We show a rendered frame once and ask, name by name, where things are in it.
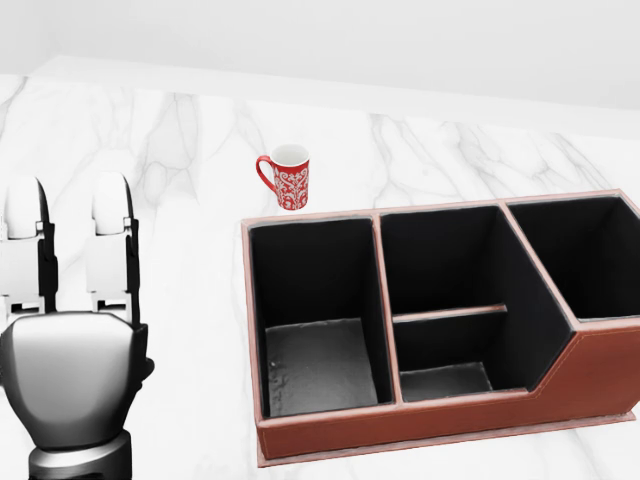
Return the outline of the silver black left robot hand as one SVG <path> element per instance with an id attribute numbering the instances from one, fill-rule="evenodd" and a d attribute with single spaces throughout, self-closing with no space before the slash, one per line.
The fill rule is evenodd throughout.
<path id="1" fill-rule="evenodd" d="M 41 450 L 91 448 L 117 438 L 154 370 L 140 320 L 138 227 L 128 182 L 100 176 L 85 250 L 87 311 L 56 307 L 55 226 L 39 180 L 7 191 L 0 238 L 0 384 Z"/>

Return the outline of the red-brown desk caddy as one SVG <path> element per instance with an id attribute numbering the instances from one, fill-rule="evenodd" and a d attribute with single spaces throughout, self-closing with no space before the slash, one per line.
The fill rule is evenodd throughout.
<path id="1" fill-rule="evenodd" d="M 640 207 L 619 190 L 247 219 L 262 467 L 630 421 Z"/>

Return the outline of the red white patterned mug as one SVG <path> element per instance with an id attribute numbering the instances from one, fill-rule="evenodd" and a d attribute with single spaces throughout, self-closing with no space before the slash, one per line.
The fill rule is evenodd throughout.
<path id="1" fill-rule="evenodd" d="M 266 162 L 272 169 L 273 181 L 262 172 Z M 310 156 L 306 148 L 297 144 L 276 147 L 271 155 L 256 160 L 256 171 L 264 184 L 275 193 L 278 205 L 288 211 L 303 208 L 309 195 Z"/>

